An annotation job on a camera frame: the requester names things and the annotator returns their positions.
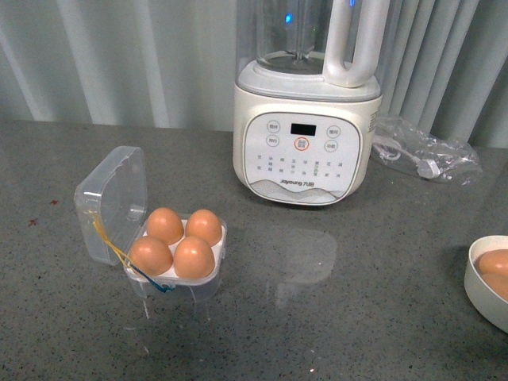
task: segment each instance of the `blender handle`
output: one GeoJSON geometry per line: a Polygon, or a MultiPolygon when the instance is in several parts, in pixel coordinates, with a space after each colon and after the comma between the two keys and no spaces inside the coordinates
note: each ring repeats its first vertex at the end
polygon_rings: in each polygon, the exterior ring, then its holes
{"type": "Polygon", "coordinates": [[[350,67],[345,65],[345,50],[351,26],[349,0],[334,0],[326,41],[323,78],[340,87],[365,84],[378,66],[390,0],[363,0],[355,52],[350,67]]]}

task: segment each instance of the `egg carton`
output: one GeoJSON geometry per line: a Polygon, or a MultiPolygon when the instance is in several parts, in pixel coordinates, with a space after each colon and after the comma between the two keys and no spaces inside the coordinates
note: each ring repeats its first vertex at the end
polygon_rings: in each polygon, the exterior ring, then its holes
{"type": "MultiPolygon", "coordinates": [[[[117,254],[98,234],[94,222],[101,222],[108,239],[123,253],[128,253],[133,242],[144,234],[148,190],[143,150],[139,147],[116,147],[76,187],[74,201],[88,254],[103,264],[119,264],[117,254]]],[[[186,224],[190,215],[179,216],[186,224]]],[[[152,277],[152,280],[165,289],[185,288],[196,301],[212,297],[219,287],[221,260],[225,257],[227,228],[224,221],[219,220],[222,239],[212,247],[215,268],[207,277],[182,279],[170,268],[166,273],[152,277]]],[[[175,247],[170,246],[171,252],[175,251],[175,247]]],[[[124,269],[136,294],[147,298],[160,293],[142,275],[135,274],[132,269],[124,269]]]]}

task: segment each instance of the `control panel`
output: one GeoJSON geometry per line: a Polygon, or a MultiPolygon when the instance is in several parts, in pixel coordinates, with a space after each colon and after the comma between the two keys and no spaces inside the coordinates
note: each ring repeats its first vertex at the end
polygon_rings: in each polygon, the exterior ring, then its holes
{"type": "Polygon", "coordinates": [[[262,114],[244,136],[247,183],[265,197],[286,202],[310,191],[314,198],[340,198],[355,178],[359,154],[358,130],[336,117],[262,114]]]}

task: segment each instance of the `curtain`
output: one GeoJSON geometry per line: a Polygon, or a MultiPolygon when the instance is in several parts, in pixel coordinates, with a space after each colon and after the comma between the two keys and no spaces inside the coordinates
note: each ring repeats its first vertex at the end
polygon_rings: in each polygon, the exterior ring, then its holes
{"type": "MultiPolygon", "coordinates": [[[[0,121],[232,130],[237,1],[0,0],[0,121]]],[[[505,0],[391,0],[381,114],[508,148],[506,20],[505,0]]]]}

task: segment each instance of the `egg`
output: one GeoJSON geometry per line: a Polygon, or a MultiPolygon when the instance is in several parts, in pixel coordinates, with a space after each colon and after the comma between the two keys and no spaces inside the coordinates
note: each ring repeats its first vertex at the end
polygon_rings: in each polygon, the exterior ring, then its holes
{"type": "Polygon", "coordinates": [[[483,274],[482,279],[497,295],[508,302],[508,276],[483,274]]]}
{"type": "Polygon", "coordinates": [[[214,252],[202,238],[185,237],[176,246],[173,265],[180,278],[204,278],[215,268],[214,252]]]}
{"type": "Polygon", "coordinates": [[[482,274],[500,274],[508,276],[508,249],[493,250],[481,255],[478,267],[482,274]]]}
{"type": "Polygon", "coordinates": [[[186,237],[202,238],[210,246],[217,244],[222,238],[222,227],[219,218],[206,209],[197,210],[189,217],[185,226],[186,237]]]}
{"type": "Polygon", "coordinates": [[[171,209],[155,209],[148,217],[146,233],[150,237],[159,238],[167,245],[175,244],[183,237],[182,220],[171,209]]]}
{"type": "Polygon", "coordinates": [[[143,236],[134,241],[129,261],[148,276],[158,276],[173,264],[171,249],[155,237],[143,236]]]}

